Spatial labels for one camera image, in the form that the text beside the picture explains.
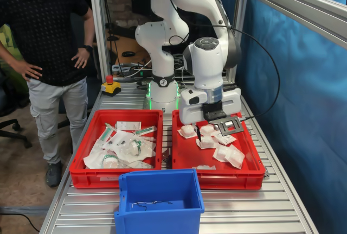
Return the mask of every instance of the man's arm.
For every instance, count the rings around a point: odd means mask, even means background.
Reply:
[[[26,74],[39,79],[42,76],[39,72],[34,69],[42,70],[42,68],[26,63],[25,61],[18,61],[14,56],[0,43],[0,59],[5,60],[10,67],[12,67],[17,73],[21,74],[26,81],[30,81],[26,77]]]
[[[93,40],[95,35],[95,27],[94,27],[94,18],[93,12],[89,8],[87,13],[83,15],[83,19],[85,21],[85,45],[93,46]],[[76,56],[72,58],[72,60],[78,58],[75,67],[76,68],[85,68],[87,65],[87,61],[90,57],[90,53],[85,48],[79,48]]]

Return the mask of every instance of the blue curtain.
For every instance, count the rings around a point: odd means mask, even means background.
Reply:
[[[281,76],[277,103],[258,122],[318,231],[347,233],[347,50],[257,0],[247,2],[244,31]],[[277,76],[256,43],[243,36],[241,46],[237,81],[261,113]]]

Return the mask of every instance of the aluminum profile table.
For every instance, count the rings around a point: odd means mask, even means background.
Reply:
[[[145,91],[136,89],[135,84],[123,84],[115,97],[99,95],[82,134],[96,110],[141,109],[144,99]],[[251,115],[242,101],[242,115]],[[246,124],[269,177],[259,191],[203,190],[205,213],[200,234],[318,233],[258,123],[253,119]],[[171,153],[171,125],[171,116],[164,116],[164,156]],[[169,165],[163,160],[163,169],[167,169]],[[114,234],[113,212],[118,205],[118,189],[76,189],[67,169],[40,233]]]

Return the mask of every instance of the blue bin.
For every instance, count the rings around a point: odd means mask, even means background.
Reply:
[[[198,234],[204,213],[195,169],[153,170],[119,177],[117,234]]]

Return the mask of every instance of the black t-shirt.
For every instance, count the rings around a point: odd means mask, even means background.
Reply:
[[[0,27],[8,24],[24,60],[42,67],[41,82],[67,86],[86,76],[71,60],[78,48],[70,14],[88,8],[84,0],[0,0]]]

